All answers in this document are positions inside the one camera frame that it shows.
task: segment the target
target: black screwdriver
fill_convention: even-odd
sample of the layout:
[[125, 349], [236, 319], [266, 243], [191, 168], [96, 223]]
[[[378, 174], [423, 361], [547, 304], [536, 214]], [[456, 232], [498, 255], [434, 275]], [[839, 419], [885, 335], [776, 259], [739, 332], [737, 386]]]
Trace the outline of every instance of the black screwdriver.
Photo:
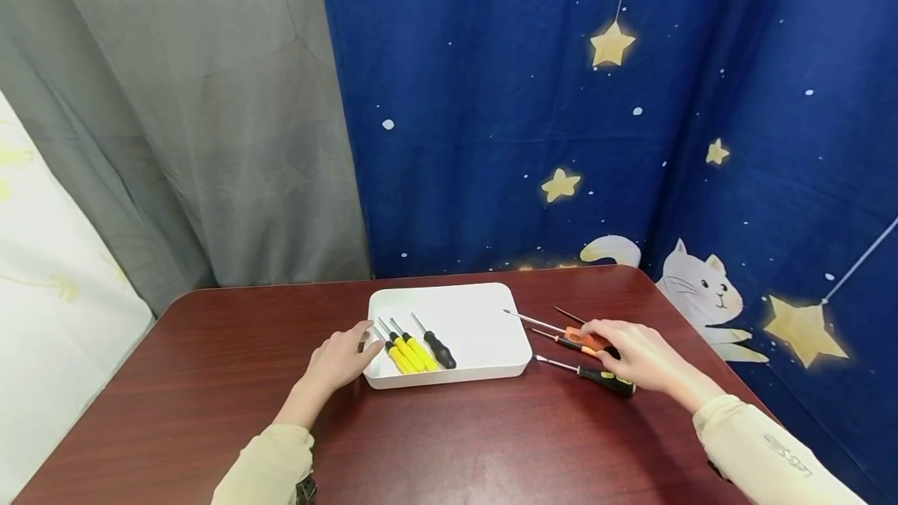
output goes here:
[[586, 367], [572, 367], [572, 365], [566, 365], [565, 363], [552, 361], [552, 359], [545, 358], [541, 355], [533, 355], [533, 358], [535, 358], [538, 362], [549, 363], [550, 365], [555, 365], [556, 367], [561, 367], [562, 369], [573, 370], [574, 373], [577, 373], [577, 376], [581, 377], [581, 379], [587, 379], [591, 380], [592, 382], [598, 383], [598, 385], [608, 388], [610, 391], [620, 395], [621, 397], [629, 398], [631, 397], [631, 395], [633, 395], [634, 392], [636, 392], [636, 385], [634, 385], [631, 381], [621, 379], [619, 376], [616, 376], [609, 370], [590, 369]]
[[436, 334], [429, 329], [426, 329], [418, 320], [418, 317], [415, 316], [414, 312], [412, 312], [412, 320], [418, 324], [418, 327], [421, 328], [421, 332], [424, 333], [424, 341], [430, 346], [430, 350], [433, 351], [433, 357], [437, 359], [437, 362], [447, 369], [454, 369], [457, 367], [455, 359], [451, 356], [449, 347], [443, 345], [443, 341], [439, 341]]

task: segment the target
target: cat tail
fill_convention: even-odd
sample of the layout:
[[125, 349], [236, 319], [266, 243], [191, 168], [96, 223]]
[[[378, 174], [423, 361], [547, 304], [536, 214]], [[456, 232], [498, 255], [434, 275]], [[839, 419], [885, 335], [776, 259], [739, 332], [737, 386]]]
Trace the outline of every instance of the cat tail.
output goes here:
[[752, 351], [747, 347], [736, 344], [711, 344], [711, 349], [724, 361], [742, 363], [767, 363], [770, 361], [766, 355]]
[[613, 260], [620, 265], [638, 267], [642, 259], [642, 251], [629, 238], [619, 235], [607, 235], [596, 238], [580, 251], [580, 259], [586, 263], [597, 262], [603, 259]]

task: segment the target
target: gray curtain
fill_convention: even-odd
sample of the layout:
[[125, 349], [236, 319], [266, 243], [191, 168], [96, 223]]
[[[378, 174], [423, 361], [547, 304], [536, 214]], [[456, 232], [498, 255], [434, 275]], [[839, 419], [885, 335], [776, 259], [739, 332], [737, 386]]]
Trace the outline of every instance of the gray curtain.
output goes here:
[[0, 87], [156, 313], [368, 277], [323, 0], [0, 0]]

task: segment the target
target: hand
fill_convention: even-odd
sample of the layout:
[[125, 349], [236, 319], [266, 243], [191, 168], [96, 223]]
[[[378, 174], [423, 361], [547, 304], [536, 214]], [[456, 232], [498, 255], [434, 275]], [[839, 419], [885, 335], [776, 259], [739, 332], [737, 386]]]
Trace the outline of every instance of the hand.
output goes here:
[[593, 320], [580, 333], [601, 335], [617, 348], [620, 359], [599, 351], [598, 357], [609, 371], [645, 390], [671, 395], [690, 413], [724, 394], [723, 389], [675, 352], [653, 328], [619, 320]]
[[367, 329], [372, 324], [371, 320], [365, 320], [347, 332], [332, 333], [330, 338], [313, 351], [302, 379], [331, 394], [355, 380], [384, 347], [384, 342], [377, 340], [365, 351], [359, 352], [359, 345], [368, 339]]
[[339, 388], [362, 374], [374, 356], [383, 349], [383, 341], [374, 341], [365, 351], [359, 344], [368, 337], [370, 320], [357, 323], [347, 332], [335, 332], [312, 352], [306, 374], [290, 391], [275, 423], [291, 423], [311, 429], [327, 399]]

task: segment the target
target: red-brown tabletop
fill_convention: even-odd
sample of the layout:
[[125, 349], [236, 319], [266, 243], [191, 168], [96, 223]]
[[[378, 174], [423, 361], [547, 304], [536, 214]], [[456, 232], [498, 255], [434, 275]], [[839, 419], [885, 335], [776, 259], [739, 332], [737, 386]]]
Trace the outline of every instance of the red-brown tabletop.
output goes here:
[[[584, 267], [278, 287], [180, 298], [17, 503], [208, 503], [336, 329], [381, 288], [499, 281], [518, 309], [552, 305], [655, 327], [747, 402], [757, 398], [639, 270]], [[531, 336], [534, 351], [595, 359]], [[711, 471], [691, 418], [662, 394], [630, 400], [533, 362], [515, 379], [337, 392], [313, 428], [318, 503], [747, 503]]]

